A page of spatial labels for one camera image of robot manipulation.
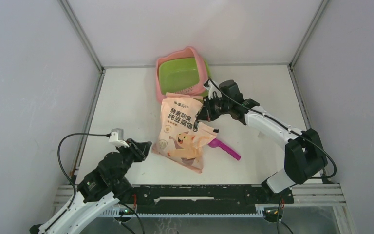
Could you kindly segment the magenta plastic scoop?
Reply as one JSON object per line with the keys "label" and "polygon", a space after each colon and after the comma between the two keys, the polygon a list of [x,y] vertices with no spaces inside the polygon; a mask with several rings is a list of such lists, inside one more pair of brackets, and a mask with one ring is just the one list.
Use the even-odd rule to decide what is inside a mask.
{"label": "magenta plastic scoop", "polygon": [[208,144],[208,146],[211,147],[211,148],[220,148],[220,149],[224,150],[226,153],[231,155],[237,161],[239,161],[241,159],[241,156],[236,151],[234,151],[232,148],[230,148],[229,146],[227,146],[226,144],[224,144],[222,141],[218,140],[217,138],[213,139]]}

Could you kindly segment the cat litter bag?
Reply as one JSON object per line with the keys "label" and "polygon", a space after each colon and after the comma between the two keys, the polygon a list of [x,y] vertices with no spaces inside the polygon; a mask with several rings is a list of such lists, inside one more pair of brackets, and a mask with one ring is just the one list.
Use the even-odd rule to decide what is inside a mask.
{"label": "cat litter bag", "polygon": [[197,120],[202,107],[202,96],[166,93],[161,102],[161,130],[152,152],[201,173],[203,147],[218,134],[217,129]]}

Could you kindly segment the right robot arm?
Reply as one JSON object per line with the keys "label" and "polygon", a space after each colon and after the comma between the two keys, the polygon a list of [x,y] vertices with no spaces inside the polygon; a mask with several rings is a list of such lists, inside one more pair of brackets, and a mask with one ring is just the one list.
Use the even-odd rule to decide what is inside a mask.
{"label": "right robot arm", "polygon": [[316,130],[301,130],[278,120],[255,100],[245,99],[233,80],[217,84],[208,79],[204,88],[208,95],[203,99],[197,120],[210,122],[229,114],[232,119],[270,137],[283,149],[283,168],[262,182],[262,197],[266,202],[274,203],[284,190],[317,179],[316,174],[327,166],[330,157]]}

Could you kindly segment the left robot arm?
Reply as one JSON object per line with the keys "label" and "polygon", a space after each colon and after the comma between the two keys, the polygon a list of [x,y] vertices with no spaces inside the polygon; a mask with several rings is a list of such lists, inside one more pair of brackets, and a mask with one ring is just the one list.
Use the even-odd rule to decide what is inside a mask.
{"label": "left robot arm", "polygon": [[129,138],[109,152],[84,176],[67,203],[47,222],[29,229],[32,234],[78,234],[113,205],[132,199],[133,187],[125,178],[133,163],[143,162],[152,142]]}

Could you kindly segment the pink green litter box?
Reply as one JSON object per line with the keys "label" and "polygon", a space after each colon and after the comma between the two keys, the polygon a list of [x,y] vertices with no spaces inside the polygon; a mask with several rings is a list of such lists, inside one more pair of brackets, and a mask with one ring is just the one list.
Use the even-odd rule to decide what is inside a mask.
{"label": "pink green litter box", "polygon": [[194,47],[188,46],[156,61],[156,100],[161,103],[167,93],[206,96],[204,83],[211,76],[207,61]]}

